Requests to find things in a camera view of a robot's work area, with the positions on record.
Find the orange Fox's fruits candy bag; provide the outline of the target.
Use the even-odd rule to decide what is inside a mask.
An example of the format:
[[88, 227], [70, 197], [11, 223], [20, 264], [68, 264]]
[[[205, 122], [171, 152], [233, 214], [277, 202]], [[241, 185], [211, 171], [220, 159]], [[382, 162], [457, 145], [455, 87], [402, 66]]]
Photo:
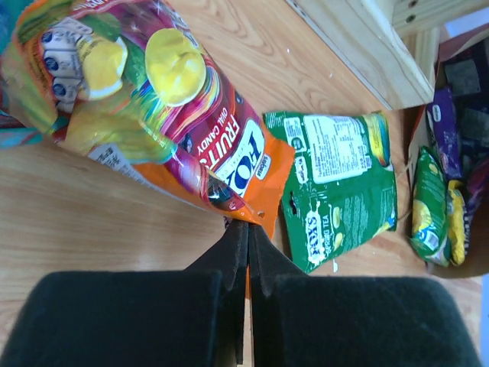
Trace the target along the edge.
[[15, 112], [56, 145], [274, 233], [293, 160], [165, 1], [31, 1]]

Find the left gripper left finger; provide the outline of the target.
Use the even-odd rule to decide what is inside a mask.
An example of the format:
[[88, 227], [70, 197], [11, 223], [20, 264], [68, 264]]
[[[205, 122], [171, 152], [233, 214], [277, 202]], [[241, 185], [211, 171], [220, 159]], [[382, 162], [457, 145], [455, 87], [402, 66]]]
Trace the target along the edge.
[[60, 271], [29, 294], [3, 366], [237, 366], [248, 224], [179, 271]]

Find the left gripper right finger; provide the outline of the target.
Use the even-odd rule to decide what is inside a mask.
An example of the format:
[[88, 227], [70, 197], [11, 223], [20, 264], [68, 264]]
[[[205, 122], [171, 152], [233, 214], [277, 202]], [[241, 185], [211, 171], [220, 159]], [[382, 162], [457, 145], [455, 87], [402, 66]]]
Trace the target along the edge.
[[260, 226], [248, 230], [256, 366], [478, 366], [437, 281], [309, 276]]

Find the green Fox's spring tea bag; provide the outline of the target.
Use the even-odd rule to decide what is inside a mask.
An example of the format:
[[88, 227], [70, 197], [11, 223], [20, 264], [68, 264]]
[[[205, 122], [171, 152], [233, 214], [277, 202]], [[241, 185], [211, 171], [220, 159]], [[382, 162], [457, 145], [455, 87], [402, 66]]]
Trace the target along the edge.
[[385, 114], [268, 112], [294, 160], [281, 200], [293, 263], [306, 273], [397, 227]]

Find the teal Fox's candy bag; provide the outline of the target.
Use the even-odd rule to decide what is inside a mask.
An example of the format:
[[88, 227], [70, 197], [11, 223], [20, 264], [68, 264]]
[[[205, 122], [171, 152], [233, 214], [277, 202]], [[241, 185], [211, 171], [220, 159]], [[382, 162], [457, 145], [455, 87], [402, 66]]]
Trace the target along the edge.
[[1, 149], [37, 144], [41, 133], [24, 124], [20, 112], [15, 112], [16, 101], [12, 101], [19, 86], [16, 72], [23, 71], [24, 62], [17, 50], [11, 46], [18, 18], [31, 1], [1, 1]]

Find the red paper bag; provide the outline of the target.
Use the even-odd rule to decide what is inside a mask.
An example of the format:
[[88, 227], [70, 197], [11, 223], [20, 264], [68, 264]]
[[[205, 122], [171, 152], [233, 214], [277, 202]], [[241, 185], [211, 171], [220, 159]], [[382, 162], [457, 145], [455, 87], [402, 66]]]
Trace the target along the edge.
[[488, 273], [488, 27], [439, 48], [436, 90], [409, 146], [410, 242], [440, 278]]

